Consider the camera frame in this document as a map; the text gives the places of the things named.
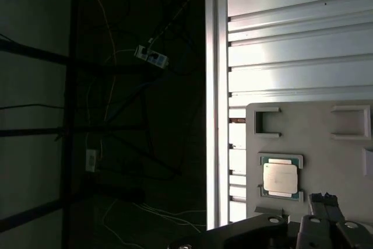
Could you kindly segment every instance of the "wall outlet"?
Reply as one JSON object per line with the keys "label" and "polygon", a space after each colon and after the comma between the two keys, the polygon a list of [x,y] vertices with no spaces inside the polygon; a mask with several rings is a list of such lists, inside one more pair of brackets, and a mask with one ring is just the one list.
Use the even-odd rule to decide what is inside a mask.
{"label": "wall outlet", "polygon": [[159,52],[147,50],[144,46],[141,45],[137,47],[134,56],[162,69],[166,68],[166,66],[168,65],[168,57],[160,54]]}
{"label": "wall outlet", "polygon": [[95,172],[97,163],[98,150],[87,149],[86,150],[86,171]]}

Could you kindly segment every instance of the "electrical wire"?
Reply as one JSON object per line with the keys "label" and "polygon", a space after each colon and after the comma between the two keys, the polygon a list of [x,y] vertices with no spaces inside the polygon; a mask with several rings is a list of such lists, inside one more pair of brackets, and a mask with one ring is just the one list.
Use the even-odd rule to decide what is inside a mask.
{"label": "electrical wire", "polygon": [[[101,6],[101,9],[103,11],[103,15],[104,15],[104,19],[105,19],[105,23],[107,25],[107,30],[109,32],[109,36],[110,36],[110,40],[111,40],[111,44],[112,44],[112,52],[113,52],[113,56],[114,56],[114,65],[117,65],[117,55],[116,55],[116,51],[115,51],[115,44],[114,44],[114,39],[112,38],[112,34],[111,34],[111,30],[110,30],[110,25],[109,25],[109,22],[107,20],[107,17],[106,17],[106,12],[105,12],[105,8],[103,6],[103,4],[101,3],[100,0],[97,0],[98,4]],[[110,101],[111,101],[111,98],[112,98],[112,93],[114,91],[114,86],[115,86],[115,81],[117,80],[117,77],[114,75],[113,76],[113,79],[112,79],[112,84],[111,84],[111,89],[110,89],[110,94],[109,94],[109,101],[108,101],[108,104],[106,106],[106,110],[105,110],[105,116],[104,116],[104,121],[106,121],[106,118],[107,118],[107,113],[108,113],[108,110],[109,110],[109,106],[110,106]]]}
{"label": "electrical wire", "polygon": [[188,221],[186,221],[186,223],[178,223],[178,222],[176,222],[176,221],[173,220],[173,219],[179,219],[179,218],[172,217],[172,219],[170,219],[170,218],[167,218],[167,217],[169,217],[169,216],[164,217],[164,214],[160,214],[160,213],[154,211],[152,208],[148,208],[148,207],[146,207],[145,205],[146,205],[146,204],[142,204],[142,205],[140,205],[140,206],[141,206],[142,208],[146,208],[147,210],[149,210],[149,211],[151,211],[151,212],[154,212],[154,214],[161,215],[161,216],[162,216],[163,218],[165,218],[166,220],[170,220],[170,221],[176,223],[177,225],[180,225],[180,226],[190,226],[190,225],[192,224],[193,226],[196,226],[196,227],[206,227],[206,225],[202,225],[202,224],[194,224],[194,223],[190,223],[190,222],[188,222]]}
{"label": "electrical wire", "polygon": [[117,199],[115,199],[111,205],[108,207],[108,209],[106,210],[103,218],[102,218],[102,224],[103,226],[108,230],[110,231],[113,235],[115,235],[117,237],[117,239],[120,240],[120,242],[124,245],[124,246],[133,246],[133,247],[137,247],[139,249],[144,249],[144,247],[138,245],[138,244],[135,244],[135,243],[127,243],[127,242],[124,242],[123,239],[113,230],[111,229],[110,227],[108,227],[106,224],[105,224],[105,218],[107,216],[107,214],[109,213],[109,211],[111,210],[111,208],[114,206],[114,204],[117,202]]}
{"label": "electrical wire", "polygon": [[4,106],[0,107],[0,110],[7,110],[7,109],[15,109],[15,108],[25,108],[25,107],[45,107],[45,108],[52,108],[52,109],[64,109],[62,106],[53,106],[41,103],[30,103],[30,104],[21,104],[21,105],[13,105],[13,106]]}
{"label": "electrical wire", "polygon": [[153,44],[163,35],[163,33],[173,24],[173,21],[180,15],[180,13],[184,10],[185,6],[189,3],[190,0],[186,0],[179,11],[174,15],[174,17],[171,19],[171,21],[165,26],[165,28],[155,37],[155,38],[150,38],[148,43],[148,50],[152,49]]}
{"label": "electrical wire", "polygon": [[[135,50],[134,49],[123,49],[123,50],[118,50],[116,51],[115,53],[112,53],[107,59],[105,59],[104,61],[104,65],[108,63],[108,61],[116,56],[117,54],[121,53],[121,52],[134,52]],[[91,116],[90,116],[90,111],[89,111],[89,94],[90,94],[90,91],[92,89],[92,86],[93,84],[95,83],[95,81],[97,80],[97,78],[95,78],[91,84],[89,85],[88,89],[87,89],[87,94],[86,94],[86,107],[87,107],[87,118],[88,118],[88,124],[90,125],[91,124]],[[88,136],[89,136],[89,132],[87,132],[86,134],[86,139],[85,139],[85,144],[86,144],[86,150],[88,149]],[[103,158],[103,140],[102,138],[100,139],[100,158],[99,160],[101,160]]]}
{"label": "electrical wire", "polygon": [[155,215],[157,215],[157,216],[162,217],[163,219],[170,220],[170,221],[172,221],[172,222],[174,222],[174,223],[176,223],[176,224],[178,224],[178,223],[176,222],[176,220],[178,220],[178,221],[182,221],[182,222],[184,222],[184,223],[187,223],[188,225],[192,226],[192,227],[193,227],[197,232],[200,233],[200,230],[199,230],[195,225],[193,225],[191,222],[189,222],[189,221],[187,221],[187,220],[183,220],[183,219],[176,218],[176,217],[172,217],[172,216],[168,216],[168,215],[159,214],[159,213],[157,213],[157,212],[155,212],[155,211],[151,211],[150,209],[143,208],[143,207],[141,207],[140,205],[137,205],[137,204],[133,204],[133,205],[135,205],[137,208],[140,208],[141,210],[144,210],[144,211],[146,211],[146,212],[149,212],[149,213],[155,214]]}
{"label": "electrical wire", "polygon": [[183,215],[183,214],[186,214],[186,213],[206,212],[206,210],[188,210],[188,211],[182,211],[182,212],[179,212],[179,213],[172,213],[172,212],[167,212],[167,211],[162,210],[162,209],[157,209],[157,208],[151,207],[148,204],[144,204],[144,206],[146,206],[146,207],[148,207],[148,208],[150,208],[154,211],[163,212],[163,213],[173,215],[173,216],[179,216],[179,215]]}
{"label": "electrical wire", "polygon": [[5,35],[2,34],[2,33],[0,33],[0,36],[3,37],[3,38],[5,38],[5,39],[7,39],[8,41],[10,41],[10,42],[12,42],[12,43],[16,43],[16,44],[18,44],[16,41],[10,39],[8,36],[5,36]]}

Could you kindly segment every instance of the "floor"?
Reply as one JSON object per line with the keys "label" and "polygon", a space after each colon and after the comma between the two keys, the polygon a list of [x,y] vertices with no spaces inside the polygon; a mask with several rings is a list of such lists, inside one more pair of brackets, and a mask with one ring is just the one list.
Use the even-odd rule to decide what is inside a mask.
{"label": "floor", "polygon": [[[116,50],[132,50],[138,44],[146,44],[158,23],[162,19],[167,20],[162,16],[160,0],[100,1],[111,25]],[[172,5],[165,6],[168,19],[182,3],[183,0],[176,0]],[[160,78],[155,79],[145,90],[155,157],[173,167],[182,163],[182,175],[168,181],[143,178],[151,176],[162,179],[172,173],[105,135],[91,134],[87,140],[89,149],[103,151],[102,159],[98,162],[98,176],[102,182],[141,188],[145,191],[148,205],[168,212],[206,209],[204,0],[190,0],[184,9],[186,12],[182,11],[174,27],[165,33],[166,39],[157,40],[152,46],[152,49],[170,58],[173,72],[149,68],[148,78],[152,75]],[[178,35],[184,34],[182,28],[190,36],[184,41]],[[111,39],[97,0],[79,0],[78,57],[102,64],[112,52]],[[137,63],[142,62],[133,57],[133,51],[117,54],[117,64]],[[144,83],[145,78],[144,75],[117,76],[112,101],[126,98]],[[86,93],[91,83],[91,77],[79,76],[80,106],[86,104]],[[90,89],[89,104],[107,103],[111,86],[112,78],[95,81]],[[110,106],[108,116],[113,115],[117,108],[117,104]],[[103,120],[105,109],[90,110],[91,122]],[[77,124],[87,124],[87,112],[82,110],[78,113]],[[136,99],[113,124],[137,124],[141,120],[141,102]],[[124,131],[116,135],[148,150],[143,131]],[[85,142],[85,135],[75,138],[75,188],[79,187],[85,164]],[[133,172],[140,177],[125,175]],[[175,239],[197,232],[190,225],[176,225],[130,202],[117,201],[107,213],[105,224],[116,232],[121,242],[118,236],[103,226],[103,216],[113,202],[112,198],[96,196],[74,206],[72,248],[123,248],[123,242],[135,243],[143,248],[167,248],[167,244]],[[177,217],[198,225],[206,224],[205,212],[186,213]],[[205,227],[199,226],[198,229],[203,231]]]}

